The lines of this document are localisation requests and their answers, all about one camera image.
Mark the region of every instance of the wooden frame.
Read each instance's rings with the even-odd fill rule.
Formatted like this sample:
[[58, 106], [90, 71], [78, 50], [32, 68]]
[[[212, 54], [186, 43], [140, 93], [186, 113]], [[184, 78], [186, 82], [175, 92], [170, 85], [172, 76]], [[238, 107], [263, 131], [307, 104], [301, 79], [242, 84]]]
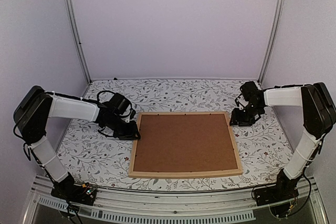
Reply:
[[133, 148], [131, 153], [130, 160], [130, 168], [129, 168], [129, 177], [136, 178], [214, 178], [214, 177], [225, 177], [225, 176], [237, 176], [243, 174], [242, 163], [239, 158], [238, 147], [235, 141], [235, 137], [232, 131], [232, 128], [229, 125], [230, 119], [228, 117], [227, 112], [140, 112], [137, 125], [140, 128], [141, 117], [143, 115], [202, 115], [202, 114], [224, 114], [225, 121], [228, 126], [230, 139], [232, 143], [232, 147], [234, 149], [234, 154], [237, 163], [237, 169], [230, 170], [215, 170], [215, 171], [206, 171], [206, 172], [176, 172], [176, 173], [167, 173], [167, 172], [135, 172], [134, 171], [134, 162], [135, 162], [135, 154], [137, 152], [136, 146], [138, 141], [133, 141]]

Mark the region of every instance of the robotic arm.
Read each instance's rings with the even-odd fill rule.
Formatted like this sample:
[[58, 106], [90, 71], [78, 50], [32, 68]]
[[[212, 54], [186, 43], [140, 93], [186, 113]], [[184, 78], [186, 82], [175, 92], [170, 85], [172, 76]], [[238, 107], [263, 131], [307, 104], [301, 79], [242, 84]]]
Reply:
[[[113, 93], [111, 100], [100, 103], [99, 95], [104, 92]], [[128, 115], [122, 115], [130, 106]], [[52, 195], [66, 198], [70, 201], [92, 205], [96, 192], [95, 187], [88, 183], [75, 185], [75, 180], [66, 171], [46, 137], [45, 127], [48, 118], [81, 119], [98, 123], [104, 130], [113, 130], [113, 137], [121, 140], [139, 140], [140, 134], [135, 121], [129, 121], [135, 116], [131, 102], [121, 94], [111, 91], [101, 91], [97, 100], [88, 100], [69, 95], [46, 92], [40, 86], [34, 86], [24, 97], [14, 112], [14, 134], [25, 141], [26, 152], [30, 160], [30, 152], [38, 164], [46, 170], [55, 187]]]
[[239, 108], [232, 111], [230, 125], [253, 125], [265, 114], [266, 106], [302, 107], [303, 134], [291, 160], [280, 170], [274, 187], [254, 191], [259, 206], [297, 197], [297, 182], [321, 152], [324, 137], [336, 122], [336, 108], [326, 85], [320, 82], [259, 90], [251, 81], [244, 83], [240, 90], [242, 93], [235, 100]]

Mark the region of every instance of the wooden board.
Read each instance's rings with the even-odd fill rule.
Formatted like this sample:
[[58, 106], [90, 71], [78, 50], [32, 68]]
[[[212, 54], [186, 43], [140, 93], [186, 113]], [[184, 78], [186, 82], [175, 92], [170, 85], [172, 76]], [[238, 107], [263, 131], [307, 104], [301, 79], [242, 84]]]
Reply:
[[210, 178], [243, 173], [226, 112], [143, 112], [129, 177]]

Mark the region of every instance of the floral patterned surface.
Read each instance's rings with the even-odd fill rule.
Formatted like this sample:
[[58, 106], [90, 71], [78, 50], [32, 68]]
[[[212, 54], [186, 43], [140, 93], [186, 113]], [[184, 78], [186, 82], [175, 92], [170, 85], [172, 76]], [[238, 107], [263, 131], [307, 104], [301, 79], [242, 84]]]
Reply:
[[[244, 81], [110, 80], [95, 81], [86, 98], [101, 90], [125, 95], [140, 111], [228, 111]], [[101, 101], [111, 98], [102, 94]], [[233, 127], [244, 172], [241, 176], [203, 179], [129, 178], [131, 141], [106, 138], [92, 122], [73, 120], [58, 156], [76, 181], [138, 190], [195, 191], [243, 188], [275, 182], [292, 156], [289, 143], [271, 108], [252, 127]]]

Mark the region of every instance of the white wall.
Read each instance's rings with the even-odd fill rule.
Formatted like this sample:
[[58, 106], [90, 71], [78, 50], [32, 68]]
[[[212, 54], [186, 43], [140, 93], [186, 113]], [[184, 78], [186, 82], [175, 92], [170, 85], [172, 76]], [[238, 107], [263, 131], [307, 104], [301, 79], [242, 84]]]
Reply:
[[257, 79], [276, 0], [73, 0], [93, 79]]
[[[80, 95], [85, 81], [64, 0], [0, 0], [0, 222], [17, 224], [36, 172], [12, 134], [13, 112], [35, 84]], [[67, 121], [52, 119], [55, 146]]]
[[[336, 102], [336, 0], [285, 0], [280, 27], [264, 88], [324, 82]], [[277, 109], [293, 147], [303, 129], [302, 111]], [[326, 138], [311, 172], [330, 223], [336, 223], [336, 129]]]

